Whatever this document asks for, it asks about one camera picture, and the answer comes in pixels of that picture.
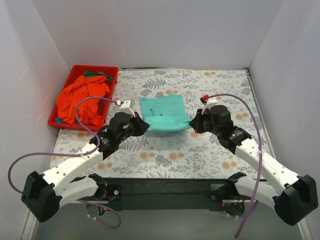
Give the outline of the teal t shirt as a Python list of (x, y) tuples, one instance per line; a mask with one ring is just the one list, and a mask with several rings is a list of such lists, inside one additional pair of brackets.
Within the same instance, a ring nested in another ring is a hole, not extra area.
[(140, 109), (149, 132), (173, 133), (189, 129), (192, 120), (185, 110), (180, 94), (159, 98), (142, 97)]

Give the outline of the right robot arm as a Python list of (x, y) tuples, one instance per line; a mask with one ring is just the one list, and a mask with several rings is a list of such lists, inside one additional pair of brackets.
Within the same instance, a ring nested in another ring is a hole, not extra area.
[(244, 173), (227, 179), (230, 195), (254, 195), (255, 199), (273, 210), (288, 225), (294, 226), (318, 208), (316, 181), (289, 170), (268, 153), (258, 149), (256, 141), (244, 129), (234, 125), (231, 113), (223, 105), (197, 110), (189, 123), (196, 133), (211, 133), (231, 153), (246, 161), (266, 182), (256, 184)]

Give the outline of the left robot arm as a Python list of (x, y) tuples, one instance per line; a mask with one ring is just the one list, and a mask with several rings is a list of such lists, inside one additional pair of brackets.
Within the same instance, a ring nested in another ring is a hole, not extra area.
[(76, 180), (81, 173), (115, 153), (129, 137), (146, 133), (149, 124), (139, 114), (118, 112), (97, 136), (75, 156), (43, 173), (33, 171), (25, 181), (21, 200), (39, 222), (52, 218), (64, 205), (85, 197), (105, 197), (107, 182), (96, 173)]

